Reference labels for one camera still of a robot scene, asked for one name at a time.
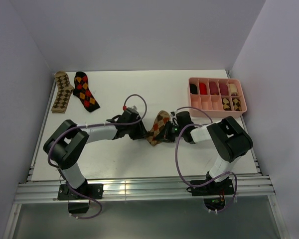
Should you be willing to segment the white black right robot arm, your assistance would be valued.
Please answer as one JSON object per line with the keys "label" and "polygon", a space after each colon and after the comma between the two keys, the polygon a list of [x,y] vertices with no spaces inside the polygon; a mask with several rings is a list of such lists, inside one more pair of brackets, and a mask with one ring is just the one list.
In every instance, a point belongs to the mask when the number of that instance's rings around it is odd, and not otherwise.
{"label": "white black right robot arm", "polygon": [[[223,181],[233,173],[232,168],[236,162],[252,149],[252,139],[232,116],[207,125],[194,124],[187,111],[176,113],[175,118],[174,121],[167,121],[153,139],[158,142],[176,142],[176,169],[186,185],[190,187],[206,186],[209,193],[217,194],[223,188]],[[213,142],[218,156],[206,174],[206,182],[194,185],[187,182],[181,174],[178,164],[178,147],[181,138],[189,144],[209,140]]]}

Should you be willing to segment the black red yellow argyle sock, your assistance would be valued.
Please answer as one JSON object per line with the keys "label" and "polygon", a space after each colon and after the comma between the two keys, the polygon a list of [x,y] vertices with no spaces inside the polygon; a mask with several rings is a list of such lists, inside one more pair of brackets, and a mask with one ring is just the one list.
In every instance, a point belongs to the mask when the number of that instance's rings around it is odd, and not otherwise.
{"label": "black red yellow argyle sock", "polygon": [[100,108],[89,89],[88,77],[84,72],[76,72],[74,85],[73,95],[80,100],[85,110],[91,113]]}

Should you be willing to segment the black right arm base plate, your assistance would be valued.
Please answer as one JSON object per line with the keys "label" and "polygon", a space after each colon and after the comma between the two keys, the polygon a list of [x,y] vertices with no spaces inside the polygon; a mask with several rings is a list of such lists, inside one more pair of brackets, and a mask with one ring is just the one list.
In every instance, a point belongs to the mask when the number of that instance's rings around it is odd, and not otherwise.
{"label": "black right arm base plate", "polygon": [[229,178],[222,182],[211,182],[203,187],[187,187],[186,190],[192,196],[233,195],[235,192],[232,180]]}

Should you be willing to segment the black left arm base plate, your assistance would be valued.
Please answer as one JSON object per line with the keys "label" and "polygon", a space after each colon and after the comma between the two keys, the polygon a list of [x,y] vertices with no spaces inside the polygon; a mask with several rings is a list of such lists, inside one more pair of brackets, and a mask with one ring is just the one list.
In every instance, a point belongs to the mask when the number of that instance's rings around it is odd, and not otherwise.
{"label": "black left arm base plate", "polygon": [[[86,197],[92,199],[102,199],[103,196],[103,184],[87,184],[83,188],[77,189],[76,191]],[[61,184],[57,196],[59,201],[67,200],[85,200],[84,197],[73,193],[66,184]]]}

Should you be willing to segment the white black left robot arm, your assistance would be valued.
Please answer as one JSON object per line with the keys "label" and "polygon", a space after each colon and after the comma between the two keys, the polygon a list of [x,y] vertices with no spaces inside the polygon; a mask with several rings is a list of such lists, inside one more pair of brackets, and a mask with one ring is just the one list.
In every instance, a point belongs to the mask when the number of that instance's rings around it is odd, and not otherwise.
{"label": "white black left robot arm", "polygon": [[57,168],[70,185],[69,193],[76,199],[85,197],[87,180],[78,166],[78,159],[86,144],[115,140],[128,135],[130,139],[145,138],[147,134],[139,113],[128,108],[104,123],[77,125],[65,120],[43,146],[48,154],[48,163]]}

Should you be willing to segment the beige orange brown argyle sock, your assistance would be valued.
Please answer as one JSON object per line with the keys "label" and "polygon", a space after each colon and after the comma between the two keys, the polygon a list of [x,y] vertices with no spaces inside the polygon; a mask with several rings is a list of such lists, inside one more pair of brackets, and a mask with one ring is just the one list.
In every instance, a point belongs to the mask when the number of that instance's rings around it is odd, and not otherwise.
{"label": "beige orange brown argyle sock", "polygon": [[156,146],[160,144],[159,141],[155,139],[155,137],[162,132],[163,128],[165,127],[166,123],[170,121],[170,115],[166,111],[160,111],[153,123],[153,126],[150,131],[146,134],[146,140],[151,146]]}

